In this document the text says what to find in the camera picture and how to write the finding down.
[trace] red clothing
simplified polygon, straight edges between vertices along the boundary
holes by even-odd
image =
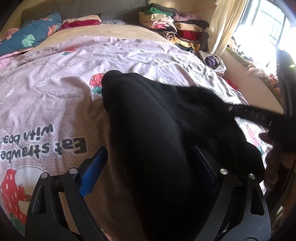
[[[72,23],[65,22],[62,24],[59,30],[67,29],[67,28],[75,28],[81,26],[91,26],[91,25],[99,25],[101,22],[96,19],[84,20],[84,21],[74,21]]]
[[[202,36],[202,33],[189,30],[178,30],[178,35],[183,39],[196,41]]]

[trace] pillow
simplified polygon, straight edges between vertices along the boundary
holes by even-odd
[[[75,22],[75,21],[84,21],[84,20],[99,20],[100,22],[102,22],[98,15],[88,15],[88,16],[81,17],[81,18],[65,19],[63,21],[63,23],[66,23],[66,22],[72,23],[72,22]]]
[[[61,15],[58,12],[53,12],[51,14],[48,14],[47,16],[40,18],[39,20],[49,20],[49,21],[54,21],[54,22],[58,22],[58,23],[62,23],[62,19],[61,19]],[[25,23],[23,23],[20,28],[23,28],[33,22],[35,22],[36,20],[29,20],[26,21]]]
[[[1,42],[0,56],[21,49],[32,48],[52,35],[61,27],[61,23],[53,20],[35,20]]]

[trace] white curtain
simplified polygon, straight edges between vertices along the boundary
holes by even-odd
[[[247,0],[219,0],[209,29],[209,53],[221,56],[244,11]]]

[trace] strawberry print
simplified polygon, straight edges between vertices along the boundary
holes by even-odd
[[[95,74],[91,77],[89,81],[89,86],[92,88],[93,93],[101,94],[102,93],[102,85],[101,81],[104,74]]]
[[[19,201],[27,201],[27,198],[23,186],[15,184],[15,173],[16,170],[14,169],[6,171],[0,186],[0,192],[4,209],[8,212],[10,218],[19,220],[19,225],[22,224],[24,226],[27,216],[20,211],[18,203]]]
[[[76,49],[65,50],[65,51],[62,51],[62,55],[65,56],[76,51],[77,51]]]
[[[37,167],[8,169],[0,185],[0,196],[8,218],[24,236],[27,212],[35,185],[44,171]]]

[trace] blanket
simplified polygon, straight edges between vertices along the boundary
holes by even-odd
[[[165,14],[161,13],[154,13],[154,14],[146,14],[144,12],[139,12],[139,18],[143,22],[151,22],[151,21],[157,21],[160,19],[172,19],[170,16],[166,16]]]
[[[61,16],[54,12],[40,20],[28,21],[0,44],[0,56],[38,46],[61,27]]]
[[[162,20],[157,20],[157,21],[153,21],[153,22],[143,22],[140,18],[139,18],[139,22],[142,26],[146,27],[146,28],[155,28],[156,25],[163,25],[165,27],[172,27],[174,28],[176,31],[176,27],[173,23],[170,22],[166,22],[166,21],[162,21]]]
[[[165,14],[165,15],[167,15],[169,17],[173,16],[170,12],[163,12],[163,11],[160,11],[160,10],[156,9],[155,7],[151,7],[149,9],[144,10],[144,13],[146,13],[148,15],[159,13],[159,14]]]
[[[144,10],[150,9],[152,7],[156,8],[156,9],[162,11],[162,12],[169,12],[171,14],[178,13],[177,9],[175,9],[175,8],[172,8],[172,7],[164,7],[164,6],[159,5],[157,3],[150,3],[148,6],[145,7]]]
[[[202,28],[195,24],[175,23],[177,30],[188,30],[193,32],[202,32]]]
[[[16,57],[0,70],[0,202],[22,234],[40,174],[64,174],[105,146],[108,161],[86,203],[114,240],[147,240],[125,167],[110,143],[103,107],[101,80],[114,69],[170,85],[203,86],[226,102],[247,104],[196,56],[169,44],[78,37]],[[240,120],[247,140],[265,153],[267,145],[258,138],[263,128]],[[77,232],[61,199],[69,226]]]
[[[64,22],[59,30],[68,29],[68,28],[75,28],[75,27],[83,27],[83,26],[100,25],[100,24],[101,24],[101,22],[96,19]]]
[[[186,13],[186,12],[180,12],[176,13],[174,15],[174,21],[188,21],[188,20],[202,20],[201,16],[199,16],[199,13]]]

